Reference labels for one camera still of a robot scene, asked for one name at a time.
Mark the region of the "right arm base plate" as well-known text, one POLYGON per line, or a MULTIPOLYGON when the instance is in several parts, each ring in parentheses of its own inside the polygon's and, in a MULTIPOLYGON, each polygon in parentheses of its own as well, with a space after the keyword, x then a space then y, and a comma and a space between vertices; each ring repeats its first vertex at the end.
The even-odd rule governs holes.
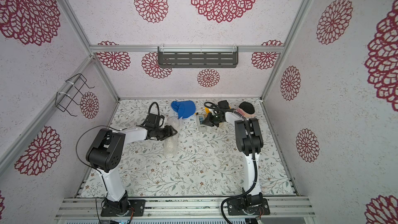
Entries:
POLYGON ((263 216, 271 213, 268 201, 258 196, 229 200, 227 208, 230 216, 263 216))

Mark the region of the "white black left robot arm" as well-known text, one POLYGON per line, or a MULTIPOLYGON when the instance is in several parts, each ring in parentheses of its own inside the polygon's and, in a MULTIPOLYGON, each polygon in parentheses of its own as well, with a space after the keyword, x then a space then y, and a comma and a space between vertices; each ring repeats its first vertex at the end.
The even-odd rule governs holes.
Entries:
POLYGON ((164 120, 164 116, 150 114, 142 124, 129 129, 99 126, 100 130, 86 153, 86 161, 90 168, 99 172, 107 191, 107 202, 121 203, 127 198, 118 171, 126 144, 147 140, 164 141, 178 134, 173 126, 160 125, 160 120, 164 120))

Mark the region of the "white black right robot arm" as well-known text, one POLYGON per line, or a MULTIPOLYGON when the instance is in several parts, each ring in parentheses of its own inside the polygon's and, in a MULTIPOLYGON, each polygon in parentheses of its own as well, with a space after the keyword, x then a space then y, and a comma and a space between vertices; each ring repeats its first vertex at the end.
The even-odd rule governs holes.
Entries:
POLYGON ((259 156, 264 141, 254 106, 243 101, 238 108, 230 108, 227 100, 217 104, 205 102, 204 106, 209 111, 203 120, 204 125, 218 127, 224 122, 234 125, 236 147, 245 162, 243 192, 234 199, 241 199, 246 206, 261 204, 263 194, 259 183, 259 156))

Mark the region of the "clear bubble wrap sheet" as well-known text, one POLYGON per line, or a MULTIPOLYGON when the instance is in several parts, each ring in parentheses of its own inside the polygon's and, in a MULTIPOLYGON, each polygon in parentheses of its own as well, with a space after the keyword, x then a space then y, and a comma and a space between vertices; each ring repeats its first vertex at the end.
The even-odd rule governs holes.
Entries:
POLYGON ((178 152, 178 144, 179 144, 178 135, 180 132, 180 120, 177 117, 171 117, 166 121, 166 125, 171 125, 174 127, 176 131, 178 131, 178 134, 176 134, 173 137, 166 138, 163 141, 165 158, 172 159, 176 157, 178 152))

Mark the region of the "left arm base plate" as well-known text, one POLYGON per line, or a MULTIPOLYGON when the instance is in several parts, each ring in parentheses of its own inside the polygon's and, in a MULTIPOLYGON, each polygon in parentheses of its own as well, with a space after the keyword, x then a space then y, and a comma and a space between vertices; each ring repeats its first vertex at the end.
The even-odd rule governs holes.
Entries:
POLYGON ((121 202, 113 202, 105 199, 101 217, 124 217, 133 216, 141 217, 144 214, 145 200, 123 200, 121 202))

